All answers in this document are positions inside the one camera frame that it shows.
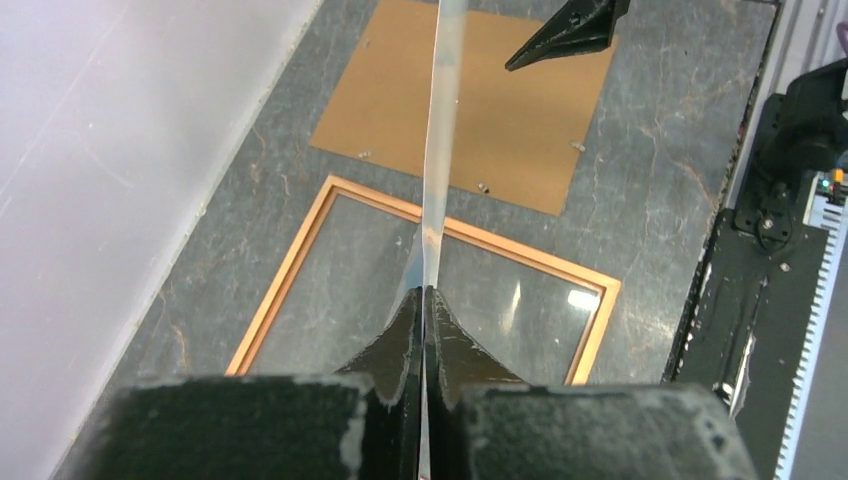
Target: wooden frame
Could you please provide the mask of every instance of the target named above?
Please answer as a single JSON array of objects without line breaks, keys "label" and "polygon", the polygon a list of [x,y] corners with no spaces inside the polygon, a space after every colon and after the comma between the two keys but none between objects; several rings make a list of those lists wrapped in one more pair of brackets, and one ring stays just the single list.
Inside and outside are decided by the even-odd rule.
[{"label": "wooden frame", "polygon": [[[303,260],[309,253],[312,242],[321,230],[324,219],[339,195],[411,222],[418,223],[421,221],[421,207],[417,205],[334,175],[327,177],[327,181],[321,187],[312,208],[306,214],[300,230],[297,232],[291,247],[289,247],[277,275],[271,282],[265,298],[259,304],[259,309],[256,311],[253,321],[250,322],[250,326],[247,328],[247,332],[227,368],[227,375],[244,375],[247,373],[297,276],[298,270],[303,264]],[[621,282],[453,218],[445,219],[445,235],[598,292],[600,303],[594,315],[586,324],[565,379],[565,384],[586,383],[589,378],[589,371],[595,363],[595,357],[606,331],[607,322],[612,314]]]}]

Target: gray tiled floor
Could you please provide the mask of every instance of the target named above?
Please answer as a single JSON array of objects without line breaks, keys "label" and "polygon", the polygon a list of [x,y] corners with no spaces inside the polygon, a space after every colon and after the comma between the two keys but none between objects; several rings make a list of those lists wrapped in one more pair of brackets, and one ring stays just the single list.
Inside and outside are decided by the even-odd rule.
[{"label": "gray tiled floor", "polygon": [[[144,376],[224,371],[329,173],[420,203],[419,179],[308,146],[375,5],[324,1],[107,396]],[[471,1],[538,19],[560,5]],[[755,2],[633,0],[562,214],[450,193],[449,215],[622,280],[591,382],[660,377],[773,17]],[[455,275],[477,281],[473,271]],[[493,297],[514,286],[498,288]]]}]

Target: white wall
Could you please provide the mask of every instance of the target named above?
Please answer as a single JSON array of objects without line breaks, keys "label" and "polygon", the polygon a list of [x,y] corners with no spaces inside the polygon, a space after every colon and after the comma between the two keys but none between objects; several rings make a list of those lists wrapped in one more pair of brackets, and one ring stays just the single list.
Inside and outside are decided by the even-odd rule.
[{"label": "white wall", "polygon": [[49,477],[318,1],[0,4],[0,478]]}]

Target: glass panel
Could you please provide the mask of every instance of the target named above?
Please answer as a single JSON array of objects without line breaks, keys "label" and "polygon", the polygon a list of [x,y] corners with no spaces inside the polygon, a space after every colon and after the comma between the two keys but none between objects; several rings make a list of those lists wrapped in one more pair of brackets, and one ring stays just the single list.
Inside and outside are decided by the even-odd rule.
[{"label": "glass panel", "polygon": [[251,367],[332,372],[383,331],[416,224],[339,195]]},{"label": "glass panel", "polygon": [[457,321],[534,384],[561,385],[597,292],[445,236],[439,290]]}]

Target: transparent plastic strip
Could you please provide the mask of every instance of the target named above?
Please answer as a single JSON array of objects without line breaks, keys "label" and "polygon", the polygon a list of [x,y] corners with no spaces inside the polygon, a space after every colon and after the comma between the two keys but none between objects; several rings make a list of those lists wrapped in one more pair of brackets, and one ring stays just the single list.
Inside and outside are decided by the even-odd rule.
[{"label": "transparent plastic strip", "polygon": [[436,286],[439,278],[467,10],[467,0],[439,2],[430,89],[430,116],[427,120],[427,142],[424,151],[421,238],[425,287]]}]

